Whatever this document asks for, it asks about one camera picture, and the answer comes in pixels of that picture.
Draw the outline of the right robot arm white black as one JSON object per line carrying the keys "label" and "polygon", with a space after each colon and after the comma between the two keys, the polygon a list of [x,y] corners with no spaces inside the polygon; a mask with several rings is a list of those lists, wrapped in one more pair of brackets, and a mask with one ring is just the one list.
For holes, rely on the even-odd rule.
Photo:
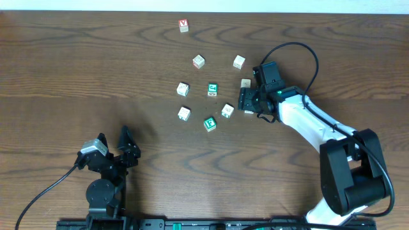
{"label": "right robot arm white black", "polygon": [[242,87],[238,109],[259,118],[272,115],[296,130],[320,155],[322,200],[306,215],[310,225],[341,226],[353,216],[388,197],[390,213],[395,195],[378,136],[370,129],[357,131],[315,106],[298,87],[277,83],[256,89]]}

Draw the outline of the green F wooden block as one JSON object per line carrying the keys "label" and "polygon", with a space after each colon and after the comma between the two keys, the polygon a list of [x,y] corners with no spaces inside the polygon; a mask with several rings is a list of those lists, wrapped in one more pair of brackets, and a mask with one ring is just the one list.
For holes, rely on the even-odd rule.
{"label": "green F wooden block", "polygon": [[207,132],[211,132],[212,130],[215,130],[217,128],[217,123],[213,117],[205,119],[203,124]]}

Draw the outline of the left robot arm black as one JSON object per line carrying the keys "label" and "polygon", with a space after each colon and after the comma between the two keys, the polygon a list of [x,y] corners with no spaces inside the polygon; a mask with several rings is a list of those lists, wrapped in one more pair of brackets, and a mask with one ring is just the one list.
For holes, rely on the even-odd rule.
{"label": "left robot arm black", "polygon": [[141,150],[127,126],[121,128],[118,150],[122,154],[111,153],[101,133],[96,139],[85,142],[77,153],[78,169],[87,167],[100,174],[86,191],[89,216],[94,219],[118,219],[125,210],[128,169],[137,166],[141,157]]}

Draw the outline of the wooden block green trim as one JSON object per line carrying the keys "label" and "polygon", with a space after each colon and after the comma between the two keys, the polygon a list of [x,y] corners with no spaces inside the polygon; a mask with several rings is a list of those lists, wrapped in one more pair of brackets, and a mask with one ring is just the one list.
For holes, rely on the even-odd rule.
{"label": "wooden block green trim", "polygon": [[225,118],[230,118],[233,111],[234,107],[232,105],[229,105],[228,103],[222,108],[221,115],[224,116]]}

